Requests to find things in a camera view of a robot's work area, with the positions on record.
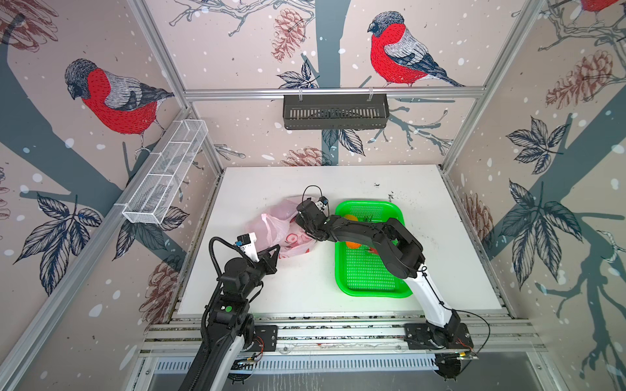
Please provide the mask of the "pink plastic bag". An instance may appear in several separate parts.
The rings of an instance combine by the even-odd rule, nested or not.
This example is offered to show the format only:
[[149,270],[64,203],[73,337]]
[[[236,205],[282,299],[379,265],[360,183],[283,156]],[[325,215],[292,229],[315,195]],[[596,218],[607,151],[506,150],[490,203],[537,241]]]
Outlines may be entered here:
[[255,246],[259,250],[280,246],[279,258],[297,257],[310,253],[317,244],[296,223],[297,206],[301,199],[292,196],[264,210],[246,224],[246,233],[254,233]]

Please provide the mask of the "green plastic perforated basket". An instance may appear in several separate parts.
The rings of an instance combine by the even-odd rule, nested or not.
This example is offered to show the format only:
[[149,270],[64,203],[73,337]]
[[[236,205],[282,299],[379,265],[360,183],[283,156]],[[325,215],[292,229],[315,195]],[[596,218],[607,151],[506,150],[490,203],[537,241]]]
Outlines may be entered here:
[[[384,223],[390,218],[404,222],[401,209],[386,201],[347,200],[335,213],[354,215],[362,223]],[[412,292],[404,280],[386,270],[379,255],[368,249],[365,245],[349,249],[344,242],[334,244],[335,280],[340,290],[353,297],[410,297]]]

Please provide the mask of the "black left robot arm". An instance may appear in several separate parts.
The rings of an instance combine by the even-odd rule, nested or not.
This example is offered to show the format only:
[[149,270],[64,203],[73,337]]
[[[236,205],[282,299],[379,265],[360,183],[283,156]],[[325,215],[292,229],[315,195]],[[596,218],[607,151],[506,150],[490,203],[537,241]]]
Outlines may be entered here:
[[255,336],[254,316],[249,312],[262,279],[277,272],[280,246],[257,253],[255,261],[238,244],[215,237],[210,259],[218,272],[217,285],[201,317],[201,346],[187,371],[181,390],[221,390],[228,381],[244,384],[261,353],[239,358],[242,350],[262,339]]

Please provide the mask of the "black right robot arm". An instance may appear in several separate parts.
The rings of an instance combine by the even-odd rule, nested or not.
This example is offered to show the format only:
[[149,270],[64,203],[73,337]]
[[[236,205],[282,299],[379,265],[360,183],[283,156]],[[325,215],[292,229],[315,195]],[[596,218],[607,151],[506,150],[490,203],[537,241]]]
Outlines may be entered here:
[[321,201],[303,200],[298,206],[296,223],[317,241],[353,242],[375,249],[386,270],[404,280],[425,314],[431,339],[436,346],[450,345],[458,339],[461,319],[455,309],[441,298],[425,266],[422,244],[397,219],[384,223],[365,223],[326,214]]

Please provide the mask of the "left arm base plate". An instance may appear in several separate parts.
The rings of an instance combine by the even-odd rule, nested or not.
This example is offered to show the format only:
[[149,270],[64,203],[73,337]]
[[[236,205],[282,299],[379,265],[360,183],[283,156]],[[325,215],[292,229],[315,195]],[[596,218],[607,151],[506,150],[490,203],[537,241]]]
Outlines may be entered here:
[[244,347],[242,352],[275,352],[278,327],[276,325],[256,325],[254,329],[244,330]]

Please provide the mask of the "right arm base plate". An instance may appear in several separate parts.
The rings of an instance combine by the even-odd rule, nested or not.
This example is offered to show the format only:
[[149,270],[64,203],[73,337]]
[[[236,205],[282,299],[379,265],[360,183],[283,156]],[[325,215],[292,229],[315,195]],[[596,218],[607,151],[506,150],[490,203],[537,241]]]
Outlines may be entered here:
[[404,341],[409,350],[473,350],[468,327],[461,323],[449,332],[428,323],[404,324]]

